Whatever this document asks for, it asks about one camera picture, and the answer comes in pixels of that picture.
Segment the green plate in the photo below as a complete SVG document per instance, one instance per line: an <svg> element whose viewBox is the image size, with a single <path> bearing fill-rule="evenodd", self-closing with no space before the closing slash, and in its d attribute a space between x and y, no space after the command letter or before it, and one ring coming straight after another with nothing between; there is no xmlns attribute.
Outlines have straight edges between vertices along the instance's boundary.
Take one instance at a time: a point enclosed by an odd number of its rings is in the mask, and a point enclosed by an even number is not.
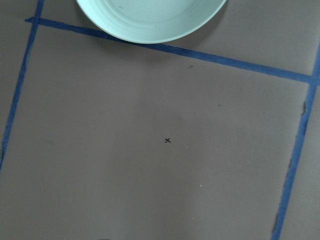
<svg viewBox="0 0 320 240"><path fill-rule="evenodd" d="M107 34L137 44L185 37L209 22L224 0L78 0L86 17Z"/></svg>

